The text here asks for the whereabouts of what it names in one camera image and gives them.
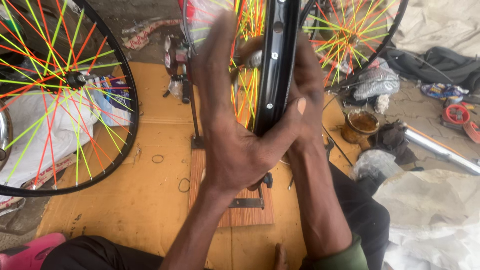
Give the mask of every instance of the forearm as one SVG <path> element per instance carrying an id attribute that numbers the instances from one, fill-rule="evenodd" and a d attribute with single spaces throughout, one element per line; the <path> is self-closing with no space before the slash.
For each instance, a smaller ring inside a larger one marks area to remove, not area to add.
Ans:
<path id="1" fill-rule="evenodd" d="M 232 199 L 233 195 L 212 189 L 204 181 L 160 270 L 203 269 L 215 229 Z"/>
<path id="2" fill-rule="evenodd" d="M 347 249 L 352 233 L 335 194 L 323 142 L 296 142 L 288 154 L 309 259 Z"/>

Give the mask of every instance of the red tool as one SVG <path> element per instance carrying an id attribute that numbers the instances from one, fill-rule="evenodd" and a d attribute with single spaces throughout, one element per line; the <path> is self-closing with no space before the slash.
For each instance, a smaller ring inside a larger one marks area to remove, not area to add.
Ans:
<path id="1" fill-rule="evenodd" d="M 443 111 L 443 119 L 452 124 L 465 124 L 470 120 L 467 108 L 459 104 L 452 104 Z"/>

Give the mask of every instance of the pink slipper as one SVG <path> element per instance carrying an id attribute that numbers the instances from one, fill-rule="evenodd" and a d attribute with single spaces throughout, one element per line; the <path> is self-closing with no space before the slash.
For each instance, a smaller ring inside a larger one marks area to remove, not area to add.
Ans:
<path id="1" fill-rule="evenodd" d="M 25 245 L 0 251 L 0 269 L 39 270 L 50 251 L 63 242 L 65 236 L 61 233 L 51 233 Z"/>

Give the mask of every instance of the fingernail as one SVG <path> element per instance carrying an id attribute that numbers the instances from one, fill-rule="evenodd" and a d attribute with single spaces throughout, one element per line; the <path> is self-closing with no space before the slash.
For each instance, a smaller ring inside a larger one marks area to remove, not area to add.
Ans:
<path id="1" fill-rule="evenodd" d="M 303 115 L 303 112 L 305 111 L 306 106 L 307 106 L 307 100 L 305 98 L 300 98 L 297 101 L 297 110 L 299 110 L 301 115 Z"/>

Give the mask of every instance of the hand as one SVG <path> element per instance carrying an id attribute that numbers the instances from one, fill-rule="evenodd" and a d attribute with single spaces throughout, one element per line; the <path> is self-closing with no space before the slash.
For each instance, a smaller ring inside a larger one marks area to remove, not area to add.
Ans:
<path id="1" fill-rule="evenodd" d="M 276 165 L 297 138 L 306 105 L 304 98 L 291 98 L 284 116 L 263 137 L 237 123 L 228 72 L 235 28 L 235 14 L 221 14 L 193 62 L 206 148 L 204 184 L 232 197 Z"/>
<path id="2" fill-rule="evenodd" d="M 322 139 L 322 113 L 324 106 L 324 75 L 310 42 L 304 33 L 297 38 L 294 80 L 288 98 L 306 98 L 307 107 L 301 120 L 300 135 L 293 147 L 305 143 L 320 143 Z"/>

